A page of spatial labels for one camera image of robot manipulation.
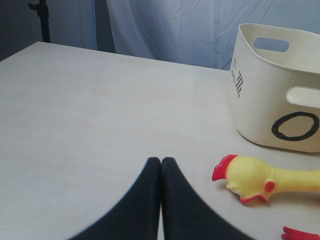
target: black circle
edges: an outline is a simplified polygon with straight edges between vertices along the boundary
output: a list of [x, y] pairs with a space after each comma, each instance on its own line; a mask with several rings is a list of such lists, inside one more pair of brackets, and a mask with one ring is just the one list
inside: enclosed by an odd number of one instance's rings
[[[313, 120], [313, 125], [310, 128], [309, 131], [307, 131], [305, 134], [300, 135], [300, 136], [286, 136], [282, 132], [279, 132], [279, 127], [284, 124], [286, 121], [293, 119], [295, 117], [308, 117]], [[297, 111], [290, 113], [288, 115], [285, 115], [281, 118], [279, 118], [275, 123], [272, 125], [271, 131], [273, 135], [275, 135], [278, 139], [286, 140], [286, 141], [291, 141], [291, 142], [297, 142], [301, 140], [305, 140], [307, 138], [310, 138], [312, 135], [314, 135], [318, 129], [319, 129], [320, 123], [319, 123], [319, 118], [310, 112], [304, 112], [304, 111]]]

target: basket handle hole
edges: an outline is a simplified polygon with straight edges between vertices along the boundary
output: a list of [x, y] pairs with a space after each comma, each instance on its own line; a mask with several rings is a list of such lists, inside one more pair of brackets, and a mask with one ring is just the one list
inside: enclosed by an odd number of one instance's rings
[[284, 53], [289, 49], [290, 44], [285, 40], [257, 37], [253, 42], [253, 46], [256, 49]]

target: checkered pattern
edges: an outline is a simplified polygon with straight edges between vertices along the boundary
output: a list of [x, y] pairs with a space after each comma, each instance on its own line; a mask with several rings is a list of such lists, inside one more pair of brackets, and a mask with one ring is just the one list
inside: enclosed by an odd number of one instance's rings
[[235, 88], [236, 88], [236, 92], [238, 93], [238, 98], [240, 98], [240, 92], [242, 90], [242, 84], [244, 83], [244, 79], [241, 76], [241, 72], [239, 71], [239, 75], [236, 79], [236, 83], [235, 83]]

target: wall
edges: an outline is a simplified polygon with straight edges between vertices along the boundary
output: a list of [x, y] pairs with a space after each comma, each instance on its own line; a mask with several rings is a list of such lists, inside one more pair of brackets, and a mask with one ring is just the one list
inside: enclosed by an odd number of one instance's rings
[[[40, 18], [28, 4], [38, 0], [1, 0], [0, 61], [42, 41]], [[94, 0], [47, 0], [51, 42], [97, 49]]]

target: backdrop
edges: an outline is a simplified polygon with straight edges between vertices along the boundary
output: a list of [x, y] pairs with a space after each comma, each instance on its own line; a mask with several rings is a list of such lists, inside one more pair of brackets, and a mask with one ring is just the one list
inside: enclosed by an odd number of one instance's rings
[[320, 0], [106, 0], [119, 54], [225, 69], [238, 25], [320, 33]]

